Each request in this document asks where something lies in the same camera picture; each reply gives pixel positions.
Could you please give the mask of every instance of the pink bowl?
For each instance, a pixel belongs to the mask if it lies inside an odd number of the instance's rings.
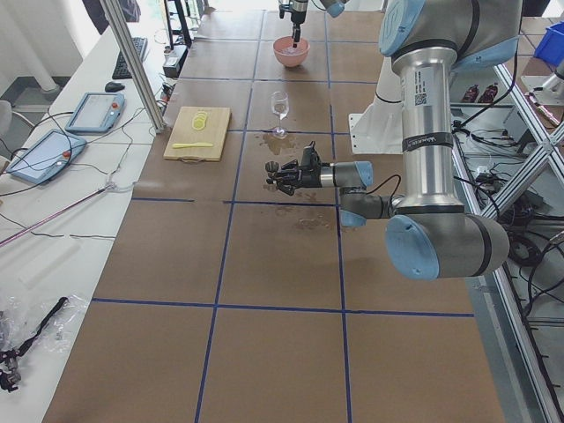
[[[306,57],[308,57],[309,53],[309,43],[305,39],[301,39],[298,42],[298,47],[296,48],[295,52],[292,52],[291,49],[293,48],[293,39],[292,37],[282,37],[278,38],[274,41],[272,46],[274,48],[274,55],[281,62],[285,65],[286,68],[293,68],[294,66],[298,66]]]

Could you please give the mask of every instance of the yellow knife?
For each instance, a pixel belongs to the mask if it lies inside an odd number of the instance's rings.
[[[173,144],[173,148],[190,148],[190,147],[213,147],[212,143],[178,143]]]

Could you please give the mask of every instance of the grid of blue tape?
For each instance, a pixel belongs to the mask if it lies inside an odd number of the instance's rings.
[[[263,26],[265,21],[265,13],[263,14],[263,21],[261,24],[261,31],[260,34],[263,33]],[[312,41],[312,42],[324,42],[325,49],[327,53],[327,80],[323,81],[292,81],[292,80],[285,80],[285,82],[321,82],[326,83],[328,87],[331,87],[331,74],[330,74],[330,43],[328,41],[328,23],[327,17],[325,17],[325,41]],[[190,80],[241,80],[241,81],[257,81],[255,79],[256,75],[256,66],[258,63],[258,53],[259,49],[256,50],[256,57],[255,57],[255,67],[253,70],[253,78],[252,79],[244,79],[244,78],[184,78]],[[260,79],[260,81],[269,81],[270,79]],[[272,79],[272,81],[280,82],[279,79]],[[358,81],[338,81],[339,84],[347,84],[347,83],[354,83],[354,84],[370,84],[374,85],[374,82],[358,82]],[[207,371],[210,363],[210,355],[212,351],[212,340],[213,340],[213,332],[215,329],[215,321],[217,317],[218,310],[220,309],[247,309],[247,310],[264,310],[264,311],[282,311],[282,312],[301,312],[301,313],[329,313],[329,314],[340,314],[342,316],[342,324],[343,324],[343,353],[344,353],[344,366],[345,366],[345,386],[346,386],[346,405],[347,405],[347,422],[353,423],[353,405],[351,399],[351,382],[350,382],[350,371],[349,371],[349,347],[348,347],[348,337],[347,337],[347,316],[348,315],[403,315],[403,316],[422,316],[422,317],[448,317],[448,318],[473,318],[473,313],[435,313],[435,312],[415,312],[415,311],[396,311],[396,310],[352,310],[346,308],[346,292],[345,292],[345,272],[344,272],[344,260],[343,260],[343,248],[342,248],[342,239],[341,239],[341,226],[339,224],[339,216],[338,216],[338,193],[335,190],[335,202],[334,204],[301,204],[301,203],[291,203],[291,202],[266,202],[266,201],[237,201],[235,198],[237,196],[237,188],[238,188],[238,181],[239,181],[239,174],[241,171],[241,161],[243,152],[245,149],[245,142],[246,142],[246,135],[248,132],[248,121],[249,121],[249,113],[250,113],[250,104],[253,98],[253,88],[251,86],[248,104],[247,104],[247,115],[245,119],[245,126],[243,130],[230,130],[230,132],[242,132],[243,134],[243,141],[241,143],[241,149],[239,151],[239,161],[237,164],[237,172],[234,181],[234,188],[231,200],[227,200],[224,203],[230,204],[229,210],[229,218],[227,223],[227,230],[226,230],[226,238],[224,242],[222,258],[221,258],[221,267],[219,271],[219,278],[218,284],[215,294],[215,300],[213,303],[197,303],[197,302],[176,302],[176,301],[137,301],[137,300],[128,300],[128,299],[110,299],[110,298],[93,298],[93,302],[101,302],[101,303],[117,303],[117,304],[138,304],[138,305],[152,305],[152,306],[168,306],[168,307],[194,307],[194,308],[210,308],[212,309],[212,316],[211,316],[211,326],[210,332],[207,341],[207,347],[205,352],[204,358],[204,370],[202,372],[202,379],[200,382],[200,390],[198,393],[198,400],[197,400],[197,410],[196,416],[194,418],[194,423],[199,423],[200,420],[200,413],[202,410],[202,402],[204,399],[204,391],[205,391],[205,382]],[[334,116],[333,116],[333,109],[330,105],[330,132],[302,132],[302,131],[295,131],[294,133],[298,134],[317,134],[317,135],[330,135],[331,136],[331,149],[333,159],[336,159],[336,145],[335,145],[335,136],[338,135],[348,135],[348,133],[341,133],[335,132],[334,130]],[[177,199],[177,198],[149,198],[149,197],[133,197],[132,200],[135,201],[171,201],[171,202],[194,202],[195,200],[190,199]],[[335,213],[337,214],[337,238],[338,238],[338,265],[339,265],[339,278],[340,278],[340,292],[341,292],[341,309],[339,308],[293,308],[293,307],[272,307],[272,306],[255,306],[255,305],[237,305],[237,304],[221,304],[219,303],[219,296],[221,293],[221,284],[223,281],[223,271],[225,268],[226,262],[226,255],[227,249],[229,246],[229,237],[231,233],[231,225],[233,222],[233,215],[234,215],[234,208],[237,204],[254,204],[254,205],[294,205],[299,207],[333,207],[335,209]]]

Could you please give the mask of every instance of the blue box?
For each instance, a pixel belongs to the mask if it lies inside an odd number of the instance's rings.
[[[546,34],[535,50],[535,57],[555,66],[564,60],[564,22],[546,28]]]

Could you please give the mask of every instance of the keyboard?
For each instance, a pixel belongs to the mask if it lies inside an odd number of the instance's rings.
[[[147,44],[149,41],[143,37],[133,37],[133,45],[135,46],[135,50],[139,54],[139,58],[141,62],[143,62],[143,57],[145,55],[145,51],[147,50]],[[112,79],[131,79],[131,72],[127,67],[127,63],[125,62],[125,57],[123,57],[123,53],[120,51],[120,54],[117,57],[117,61],[115,62],[114,73],[112,74]]]

